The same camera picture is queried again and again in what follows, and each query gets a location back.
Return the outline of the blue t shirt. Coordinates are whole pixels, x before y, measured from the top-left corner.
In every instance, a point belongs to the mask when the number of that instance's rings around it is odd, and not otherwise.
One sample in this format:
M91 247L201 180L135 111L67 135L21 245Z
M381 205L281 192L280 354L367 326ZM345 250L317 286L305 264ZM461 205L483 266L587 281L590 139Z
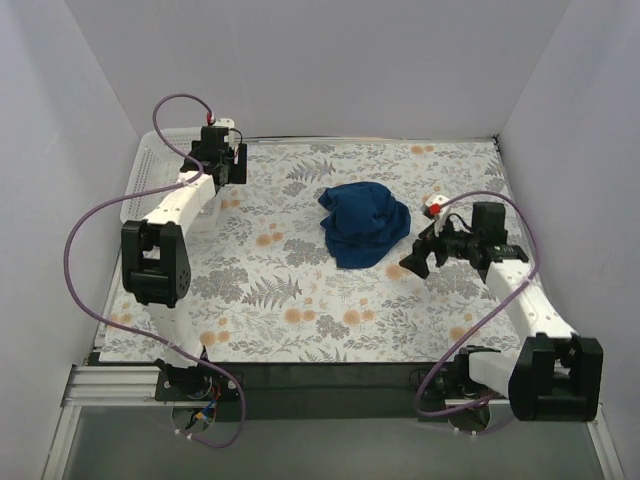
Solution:
M410 233L408 207L380 183L327 188L318 203L327 211L320 225L327 249L340 269L375 266Z

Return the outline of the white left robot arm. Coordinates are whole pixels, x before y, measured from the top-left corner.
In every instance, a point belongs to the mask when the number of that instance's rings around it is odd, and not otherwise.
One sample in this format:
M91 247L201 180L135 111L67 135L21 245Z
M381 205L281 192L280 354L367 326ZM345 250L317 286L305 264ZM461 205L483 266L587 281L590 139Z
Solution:
M191 142L189 156L203 166L184 160L176 188L140 220L128 220L121 229L122 284L150 315L158 334L168 341L165 358L155 361L169 386L193 399L205 398L218 379L179 353L174 347L200 357L202 345L190 331L188 308L182 304L192 276L185 242L196 217L228 184L247 180L247 148L234 122L210 120Z

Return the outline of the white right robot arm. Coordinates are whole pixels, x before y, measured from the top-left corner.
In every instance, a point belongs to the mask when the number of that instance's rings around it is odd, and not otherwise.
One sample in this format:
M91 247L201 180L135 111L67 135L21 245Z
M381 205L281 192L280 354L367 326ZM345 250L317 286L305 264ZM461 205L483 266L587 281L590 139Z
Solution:
M521 421L590 422L599 405L604 351L595 338L583 337L556 311L537 282L537 269L525 251L508 242L506 207L509 200L476 202L469 223L456 228L451 200L433 195L423 206L430 219L400 265L418 277L429 275L427 260L437 266L455 258L478 273L498 306L493 319L505 313L521 346L517 357L468 344L464 334L420 381L416 397L427 390L454 388L480 405L488 394L509 402Z

